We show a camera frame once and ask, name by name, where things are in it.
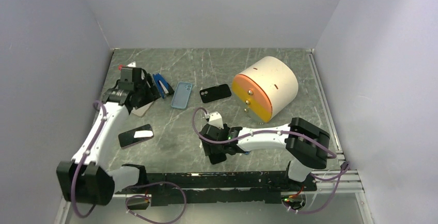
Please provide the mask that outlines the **light blue phone case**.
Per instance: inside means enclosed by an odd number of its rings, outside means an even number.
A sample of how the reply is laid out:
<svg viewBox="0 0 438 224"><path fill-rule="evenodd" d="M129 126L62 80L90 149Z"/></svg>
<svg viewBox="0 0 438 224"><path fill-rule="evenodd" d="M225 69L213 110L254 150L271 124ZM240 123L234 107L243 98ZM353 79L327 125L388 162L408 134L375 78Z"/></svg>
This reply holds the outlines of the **light blue phone case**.
<svg viewBox="0 0 438 224"><path fill-rule="evenodd" d="M176 86L171 107L175 109L186 109L193 85L187 82L179 82Z"/></svg>

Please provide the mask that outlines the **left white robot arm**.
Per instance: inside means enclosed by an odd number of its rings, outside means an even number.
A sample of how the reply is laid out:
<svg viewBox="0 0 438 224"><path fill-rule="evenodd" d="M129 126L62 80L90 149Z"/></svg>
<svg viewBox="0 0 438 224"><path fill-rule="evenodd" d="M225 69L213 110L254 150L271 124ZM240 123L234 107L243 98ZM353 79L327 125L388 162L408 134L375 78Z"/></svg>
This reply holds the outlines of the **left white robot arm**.
<svg viewBox="0 0 438 224"><path fill-rule="evenodd" d="M132 109L159 97L152 76L138 67L122 67L120 78L96 101L98 116L86 140L70 161L61 161L56 175L63 197L72 203L107 205L113 194L125 188L142 193L148 186L146 168L123 164L104 167L111 143Z"/></svg>

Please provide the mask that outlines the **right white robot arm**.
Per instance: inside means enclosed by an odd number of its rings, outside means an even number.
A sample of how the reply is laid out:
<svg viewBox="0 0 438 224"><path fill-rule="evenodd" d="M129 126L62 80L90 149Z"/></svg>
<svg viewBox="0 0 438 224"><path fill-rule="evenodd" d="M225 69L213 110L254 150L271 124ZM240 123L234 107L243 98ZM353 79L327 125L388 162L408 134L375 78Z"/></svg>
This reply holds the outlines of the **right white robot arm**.
<svg viewBox="0 0 438 224"><path fill-rule="evenodd" d="M228 154L269 149L288 151L292 160L287 166L284 184L289 190L299 189L314 169L324 169L328 159L336 158L336 153L329 149L329 133L302 118L267 129L226 124L217 127L208 122L196 134L212 164L225 161Z"/></svg>

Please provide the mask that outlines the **purple edged glossy phone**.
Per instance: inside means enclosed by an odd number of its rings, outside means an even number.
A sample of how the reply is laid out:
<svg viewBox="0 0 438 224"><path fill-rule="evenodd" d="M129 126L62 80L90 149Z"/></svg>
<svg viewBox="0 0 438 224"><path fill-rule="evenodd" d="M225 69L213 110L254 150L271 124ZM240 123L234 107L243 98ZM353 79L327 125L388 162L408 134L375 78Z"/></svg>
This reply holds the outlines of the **purple edged glossy phone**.
<svg viewBox="0 0 438 224"><path fill-rule="evenodd" d="M149 140L154 137L154 132L150 124L125 131L118 135L119 145L122 149L133 146L137 143Z"/></svg>

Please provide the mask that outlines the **blue clip tool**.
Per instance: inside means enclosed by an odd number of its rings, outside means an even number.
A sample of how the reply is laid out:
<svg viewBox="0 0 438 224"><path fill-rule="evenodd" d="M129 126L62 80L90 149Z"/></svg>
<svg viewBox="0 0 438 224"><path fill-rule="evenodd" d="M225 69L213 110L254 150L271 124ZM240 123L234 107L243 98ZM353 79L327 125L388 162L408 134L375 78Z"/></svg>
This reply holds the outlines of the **blue clip tool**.
<svg viewBox="0 0 438 224"><path fill-rule="evenodd" d="M161 74L153 74L152 77L161 98L165 99L168 95L174 95L175 91Z"/></svg>

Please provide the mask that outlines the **cream and orange drum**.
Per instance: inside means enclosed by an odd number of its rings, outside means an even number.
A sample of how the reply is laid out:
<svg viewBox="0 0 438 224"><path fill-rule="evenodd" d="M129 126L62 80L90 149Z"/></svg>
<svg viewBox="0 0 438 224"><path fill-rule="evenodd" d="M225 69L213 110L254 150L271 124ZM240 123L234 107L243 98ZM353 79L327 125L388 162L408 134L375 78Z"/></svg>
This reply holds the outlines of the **cream and orange drum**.
<svg viewBox="0 0 438 224"><path fill-rule="evenodd" d="M238 73L232 92L242 101L246 113L267 123L297 96L298 79L281 60L266 56Z"/></svg>

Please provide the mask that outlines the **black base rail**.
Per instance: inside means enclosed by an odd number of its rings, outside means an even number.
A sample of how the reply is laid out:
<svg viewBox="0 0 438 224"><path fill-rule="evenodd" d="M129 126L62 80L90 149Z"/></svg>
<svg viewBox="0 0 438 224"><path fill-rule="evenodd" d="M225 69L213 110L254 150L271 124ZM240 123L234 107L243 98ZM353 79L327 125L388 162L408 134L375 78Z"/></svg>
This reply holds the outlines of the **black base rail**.
<svg viewBox="0 0 438 224"><path fill-rule="evenodd" d="M285 171L148 173L143 184L124 194L147 194L152 206L194 203L264 202L280 204L288 195L316 191L316 181L288 178Z"/></svg>

